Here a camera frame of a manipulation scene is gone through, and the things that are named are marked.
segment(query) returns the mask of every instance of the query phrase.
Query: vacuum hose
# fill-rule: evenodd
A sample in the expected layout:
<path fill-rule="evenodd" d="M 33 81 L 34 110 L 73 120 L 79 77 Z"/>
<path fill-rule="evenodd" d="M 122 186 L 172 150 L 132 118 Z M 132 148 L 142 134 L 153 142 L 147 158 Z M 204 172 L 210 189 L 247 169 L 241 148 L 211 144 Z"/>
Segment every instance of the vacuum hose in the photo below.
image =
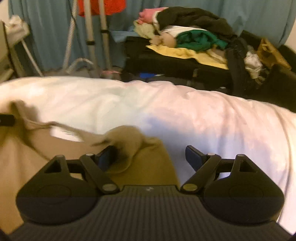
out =
<path fill-rule="evenodd" d="M 77 0 L 73 0 L 71 23 L 70 23 L 70 27 L 69 27 L 66 53 L 65 53 L 65 57 L 64 57 L 64 63 L 63 63 L 63 71 L 65 71 L 67 74 L 70 74 L 79 62 L 87 62 L 87 63 L 93 65 L 93 63 L 86 58 L 78 58 L 68 68 L 69 59 L 71 56 L 71 47 L 72 47 L 72 41 L 73 41 L 73 36 L 74 36 L 74 31 L 75 31 L 76 18 L 77 18 Z"/>

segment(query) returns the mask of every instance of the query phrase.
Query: metal rivet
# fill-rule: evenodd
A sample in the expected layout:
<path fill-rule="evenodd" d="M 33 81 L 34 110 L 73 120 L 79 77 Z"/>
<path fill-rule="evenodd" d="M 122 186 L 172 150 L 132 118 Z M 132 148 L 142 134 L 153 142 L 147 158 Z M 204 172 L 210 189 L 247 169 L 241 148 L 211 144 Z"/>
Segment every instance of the metal rivet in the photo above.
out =
<path fill-rule="evenodd" d="M 117 189 L 117 186 L 115 184 L 112 183 L 108 183 L 108 184 L 104 184 L 102 186 L 103 190 L 106 192 L 113 192 Z"/>
<path fill-rule="evenodd" d="M 193 183 L 187 183 L 182 188 L 187 192 L 194 192 L 197 190 L 197 186 Z"/>

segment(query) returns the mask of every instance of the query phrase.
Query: tan bag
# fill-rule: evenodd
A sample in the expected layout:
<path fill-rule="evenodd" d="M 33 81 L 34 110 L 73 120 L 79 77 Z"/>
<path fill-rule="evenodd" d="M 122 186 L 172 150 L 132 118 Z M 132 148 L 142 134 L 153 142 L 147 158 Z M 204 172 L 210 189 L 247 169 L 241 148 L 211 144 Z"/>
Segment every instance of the tan bag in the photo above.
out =
<path fill-rule="evenodd" d="M 269 69 L 272 68 L 274 64 L 280 64 L 289 70 L 291 66 L 281 55 L 281 53 L 268 41 L 268 39 L 263 38 L 261 40 L 260 46 L 258 48 L 257 54 L 263 64 L 265 64 Z"/>

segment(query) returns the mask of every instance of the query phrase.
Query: pile of clothes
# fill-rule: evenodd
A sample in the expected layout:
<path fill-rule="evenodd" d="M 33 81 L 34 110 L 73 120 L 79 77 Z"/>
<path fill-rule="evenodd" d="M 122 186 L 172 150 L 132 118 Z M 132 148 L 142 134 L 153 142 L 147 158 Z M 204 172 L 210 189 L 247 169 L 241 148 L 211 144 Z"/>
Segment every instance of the pile of clothes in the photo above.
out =
<path fill-rule="evenodd" d="M 144 9 L 134 31 L 150 39 L 146 46 L 158 54 L 194 58 L 199 63 L 229 69 L 234 95 L 243 96 L 259 77 L 262 63 L 251 46 L 232 30 L 227 20 L 200 8 Z"/>

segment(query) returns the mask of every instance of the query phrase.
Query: pink clothing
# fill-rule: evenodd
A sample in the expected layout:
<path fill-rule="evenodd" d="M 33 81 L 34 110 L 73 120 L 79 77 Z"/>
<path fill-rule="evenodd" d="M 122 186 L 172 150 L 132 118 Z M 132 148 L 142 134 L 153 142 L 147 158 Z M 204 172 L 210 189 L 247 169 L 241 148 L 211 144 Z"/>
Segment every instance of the pink clothing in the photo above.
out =
<path fill-rule="evenodd" d="M 145 8 L 142 12 L 139 13 L 140 17 L 138 18 L 138 23 L 149 23 L 152 24 L 152 16 L 156 11 L 162 11 L 167 7 L 159 7 L 159 8 Z"/>

